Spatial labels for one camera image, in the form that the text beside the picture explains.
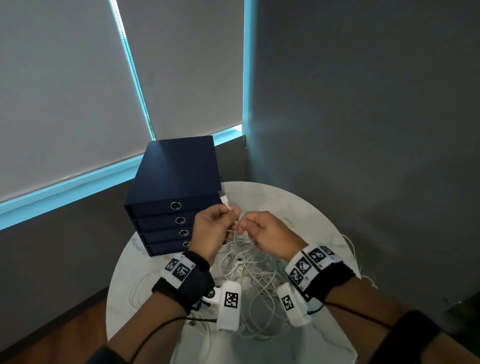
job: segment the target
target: person's left hand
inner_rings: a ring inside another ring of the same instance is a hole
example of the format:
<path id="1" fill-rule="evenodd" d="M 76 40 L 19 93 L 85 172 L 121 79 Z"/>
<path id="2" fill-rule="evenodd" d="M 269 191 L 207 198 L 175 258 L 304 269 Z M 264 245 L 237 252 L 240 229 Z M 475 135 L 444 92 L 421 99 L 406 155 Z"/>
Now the person's left hand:
<path id="1" fill-rule="evenodd" d="M 212 266 L 215 256 L 227 237 L 227 230 L 240 216 L 240 209 L 213 205 L 195 215 L 189 250 L 197 253 Z"/>

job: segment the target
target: person's right arm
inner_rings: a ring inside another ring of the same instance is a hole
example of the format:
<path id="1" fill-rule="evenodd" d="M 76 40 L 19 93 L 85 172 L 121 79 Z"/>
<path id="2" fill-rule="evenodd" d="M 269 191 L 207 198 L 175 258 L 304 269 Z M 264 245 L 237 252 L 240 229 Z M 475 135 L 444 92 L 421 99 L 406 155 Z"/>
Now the person's right arm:
<path id="1" fill-rule="evenodd" d="M 287 262 L 307 246 L 300 236 L 267 211 L 246 213 L 236 229 L 239 234 L 247 231 L 259 248 Z M 408 311 L 356 277 L 333 287 L 325 303 L 357 351 L 359 364 L 368 363 L 389 329 L 328 304 L 342 305 L 391 326 Z M 480 364 L 480 359 L 443 332 L 430 342 L 420 358 L 423 364 Z"/>

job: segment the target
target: drawer hole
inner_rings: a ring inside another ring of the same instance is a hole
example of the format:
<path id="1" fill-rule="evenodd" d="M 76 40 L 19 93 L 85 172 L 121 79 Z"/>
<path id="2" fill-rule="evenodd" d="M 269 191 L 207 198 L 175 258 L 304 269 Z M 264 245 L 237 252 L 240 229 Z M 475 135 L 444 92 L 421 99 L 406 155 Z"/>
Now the drawer hole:
<path id="1" fill-rule="evenodd" d="M 180 202 L 172 202 L 172 203 L 170 204 L 170 207 L 171 207 L 172 209 L 174 209 L 174 210 L 180 210 L 180 208 L 181 208 L 181 203 L 180 203 Z"/>

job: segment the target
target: roller blind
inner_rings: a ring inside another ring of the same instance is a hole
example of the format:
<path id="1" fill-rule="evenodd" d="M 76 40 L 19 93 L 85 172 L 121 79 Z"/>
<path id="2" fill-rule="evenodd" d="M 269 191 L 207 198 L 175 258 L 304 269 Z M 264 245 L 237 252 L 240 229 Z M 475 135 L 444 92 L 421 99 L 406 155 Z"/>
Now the roller blind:
<path id="1" fill-rule="evenodd" d="M 157 139 L 242 122 L 241 0 L 117 0 Z"/>
<path id="2" fill-rule="evenodd" d="M 144 152 L 108 0 L 3 1 L 0 202 Z"/>

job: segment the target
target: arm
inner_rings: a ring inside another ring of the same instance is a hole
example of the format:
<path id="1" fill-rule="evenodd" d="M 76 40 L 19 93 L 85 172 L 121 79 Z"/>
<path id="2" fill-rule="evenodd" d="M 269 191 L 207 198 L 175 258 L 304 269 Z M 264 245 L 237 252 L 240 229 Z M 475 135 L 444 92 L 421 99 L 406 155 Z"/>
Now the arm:
<path id="1" fill-rule="evenodd" d="M 266 211 L 246 213 L 235 228 L 239 234 L 247 231 L 249 237 L 261 249 L 286 261 L 292 260 L 307 246 L 300 236 Z M 407 308 L 382 296 L 369 284 L 356 277 L 333 287 L 324 303 L 357 351 L 360 364 L 368 363 L 388 335 L 389 329 L 333 307 L 330 303 L 342 305 L 390 326 L 394 326 L 399 318 L 408 312 Z M 478 358 L 444 333 L 437 335 L 420 357 L 422 364 L 480 364 Z"/>
<path id="2" fill-rule="evenodd" d="M 240 215 L 240 209 L 232 211 L 224 205 L 214 205 L 195 216 L 192 243 L 189 251 L 199 255 L 206 265 L 206 270 L 215 261 L 215 256 L 225 240 L 227 230 Z M 112 364 L 130 363 L 132 357 L 144 340 L 162 324 L 177 317 L 187 316 L 187 311 L 180 303 L 154 292 L 140 307 L 133 317 L 108 341 L 107 346 L 97 351 L 88 364 L 107 362 L 107 356 L 114 358 Z M 170 362 L 175 344 L 185 323 L 184 319 L 166 324 L 156 331 L 142 346 L 135 363 Z"/>

